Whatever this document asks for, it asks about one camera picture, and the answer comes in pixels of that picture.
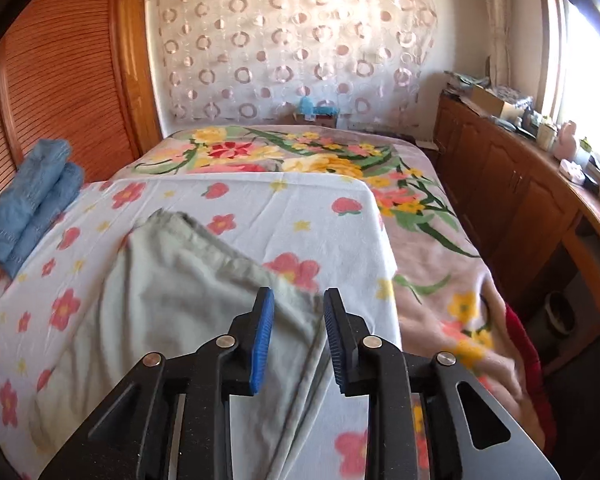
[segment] pink floral blanket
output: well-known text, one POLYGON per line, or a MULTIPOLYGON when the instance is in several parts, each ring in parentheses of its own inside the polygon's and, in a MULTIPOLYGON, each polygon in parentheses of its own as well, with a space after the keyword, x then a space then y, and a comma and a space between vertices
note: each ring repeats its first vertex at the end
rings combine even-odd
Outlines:
MULTIPOLYGON (((378 221, 398 265, 392 282, 378 283, 378 295, 395 296, 404 351, 452 352, 541 449, 550 445, 554 430, 538 370, 523 359, 534 350, 520 330, 511 329, 515 314, 462 230, 431 163, 415 146, 320 127, 208 127, 173 134, 114 178, 263 171, 363 180, 376 197, 378 221)), ((360 208, 355 200, 333 204, 343 216, 357 215, 360 208)), ((416 427, 423 431, 417 418, 416 427)))

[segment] silver screw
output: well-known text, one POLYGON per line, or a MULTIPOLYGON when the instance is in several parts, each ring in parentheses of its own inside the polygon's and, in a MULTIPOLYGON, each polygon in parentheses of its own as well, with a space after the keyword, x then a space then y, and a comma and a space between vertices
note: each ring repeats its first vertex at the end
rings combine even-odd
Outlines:
POLYGON ((147 354, 142 358, 142 364, 144 366, 155 366, 157 364, 160 364, 161 360, 162 358, 160 357, 160 354, 156 352, 151 352, 150 354, 147 354))
POLYGON ((436 361, 443 366, 452 366, 456 364, 456 356, 451 352, 438 352, 436 355, 436 361))
POLYGON ((367 348, 380 348, 382 346, 382 339, 374 335, 368 335, 362 340, 362 344, 367 348))
POLYGON ((220 348, 231 348, 235 345, 235 338, 230 335, 221 335, 218 339, 216 339, 216 344, 220 348))

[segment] wall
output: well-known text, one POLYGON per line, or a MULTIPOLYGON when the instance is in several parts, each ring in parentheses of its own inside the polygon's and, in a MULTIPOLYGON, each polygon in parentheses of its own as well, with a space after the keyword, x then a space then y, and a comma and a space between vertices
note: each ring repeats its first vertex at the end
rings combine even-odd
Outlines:
MULTIPOLYGON (((438 95, 444 88, 446 76, 444 70, 453 70, 474 76, 484 75, 484 66, 488 56, 488 17, 485 0, 434 0, 438 15, 438 31, 435 44, 429 51, 422 68, 420 95, 417 108, 418 126, 409 133, 419 139, 431 139, 436 121, 438 95)), ((157 20, 155 3, 148 2, 148 30, 153 20, 157 20)), ((162 53, 156 49, 155 41, 148 34, 152 64, 162 59, 162 53)), ((158 116, 165 136, 173 133, 165 110, 158 101, 158 116)))
POLYGON ((510 86, 536 99, 542 63, 540 0, 511 0, 509 55, 510 86))

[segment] bed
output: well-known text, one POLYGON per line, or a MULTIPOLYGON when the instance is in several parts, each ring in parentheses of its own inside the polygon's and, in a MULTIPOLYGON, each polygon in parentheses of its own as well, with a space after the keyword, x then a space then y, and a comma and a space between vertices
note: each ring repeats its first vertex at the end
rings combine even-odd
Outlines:
MULTIPOLYGON (((158 208, 187 212, 297 286, 337 286, 350 311, 404 351, 453 352, 539 447, 551 446, 533 347, 420 150, 328 128, 208 127, 86 186, 13 283, 0 273, 0 447, 23 476, 36 478, 50 458, 27 431, 30 404, 126 232, 158 208)), ((320 410, 290 478, 360 478, 364 400, 341 398, 332 383, 320 410)), ((414 420, 426 478, 417 404, 414 420)))

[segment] denim fabric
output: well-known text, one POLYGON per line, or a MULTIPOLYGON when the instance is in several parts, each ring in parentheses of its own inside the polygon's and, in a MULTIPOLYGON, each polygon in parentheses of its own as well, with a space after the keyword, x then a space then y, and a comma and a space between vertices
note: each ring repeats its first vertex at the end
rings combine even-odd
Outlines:
POLYGON ((70 152, 66 140, 39 140, 0 194, 0 264, 7 260, 36 209, 58 181, 70 152))
POLYGON ((20 270, 24 261, 29 257, 38 242, 42 239, 56 217, 73 202, 84 180, 84 171, 80 166, 68 162, 60 174, 60 179, 51 188, 36 210, 31 221, 27 224, 22 236, 17 241, 7 261, 1 267, 11 279, 20 270))

